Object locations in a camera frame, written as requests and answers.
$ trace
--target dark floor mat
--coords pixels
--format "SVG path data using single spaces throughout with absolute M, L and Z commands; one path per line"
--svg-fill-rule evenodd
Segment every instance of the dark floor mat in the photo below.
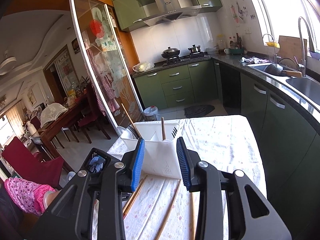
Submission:
M 184 109 L 186 118 L 203 117 L 214 110 L 212 105 L 189 106 Z

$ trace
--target pink floral clothing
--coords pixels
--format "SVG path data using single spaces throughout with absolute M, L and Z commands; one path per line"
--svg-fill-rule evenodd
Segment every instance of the pink floral clothing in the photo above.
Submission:
M 4 187 L 13 202 L 24 212 L 38 216 L 45 211 L 43 197 L 47 191 L 55 191 L 49 185 L 37 184 L 25 179 L 9 178 Z

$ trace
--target tablecloth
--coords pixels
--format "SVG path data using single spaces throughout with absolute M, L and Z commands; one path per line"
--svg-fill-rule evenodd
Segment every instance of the tablecloth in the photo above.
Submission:
M 188 149 L 198 152 L 201 160 L 214 165 L 218 170 L 232 173 L 240 169 L 267 196 L 264 170 L 258 146 L 247 119 L 240 115 L 202 117 L 169 120 L 183 126 L 182 137 Z M 108 151 L 121 159 L 127 151 L 119 138 Z M 130 212 L 124 219 L 126 239 L 150 240 L 156 234 L 173 199 L 179 180 L 148 174 Z M 228 213 L 226 197 L 222 193 L 224 210 L 224 239 L 228 239 Z M 197 211 L 199 193 L 194 194 Z M 181 183 L 170 217 L 162 231 L 160 240 L 193 239 L 191 236 L 190 193 Z M 93 225 L 93 239 L 96 239 L 97 225 Z

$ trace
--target dining table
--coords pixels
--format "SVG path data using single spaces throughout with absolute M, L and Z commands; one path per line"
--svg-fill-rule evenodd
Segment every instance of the dining table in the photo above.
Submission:
M 55 121 L 44 125 L 43 128 L 38 129 L 40 138 L 44 146 L 51 153 L 53 158 L 58 158 L 60 153 L 52 144 L 52 139 L 61 131 L 62 128 L 68 127 L 70 124 L 75 124 L 83 115 L 81 111 L 88 106 L 88 98 L 86 94 L 77 98 L 75 103 L 68 107 L 68 110 L 62 113 Z M 74 171 L 71 166 L 64 161 L 63 169 L 67 172 Z
M 196 151 L 201 160 L 206 161 L 218 170 L 232 173 L 242 170 L 267 197 L 265 174 L 259 149 L 248 120 L 240 115 L 202 117 L 191 119 L 167 120 L 165 123 L 179 123 L 182 126 L 181 136 L 187 149 Z M 118 138 L 108 153 L 119 160 L 128 148 L 121 138 Z M 161 233 L 161 240 L 190 239 L 194 240 L 191 225 L 197 221 L 199 207 L 199 192 L 191 194 L 181 185 L 177 189 L 178 179 L 141 173 L 145 178 L 135 202 L 124 218 L 126 239 L 153 240 L 161 228 L 170 203 L 178 190 L 172 211 Z M 226 196 L 221 192 L 223 211 L 223 239 L 228 239 L 228 212 Z M 191 206 L 195 207 L 195 217 Z M 95 206 L 92 225 L 92 239 L 97 239 L 98 210 Z

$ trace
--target white vase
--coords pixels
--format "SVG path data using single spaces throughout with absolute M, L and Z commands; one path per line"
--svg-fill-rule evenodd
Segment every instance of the white vase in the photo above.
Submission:
M 30 121 L 27 121 L 27 126 L 28 126 L 28 131 L 30 136 L 40 136 L 39 133 L 37 132 L 37 129 Z

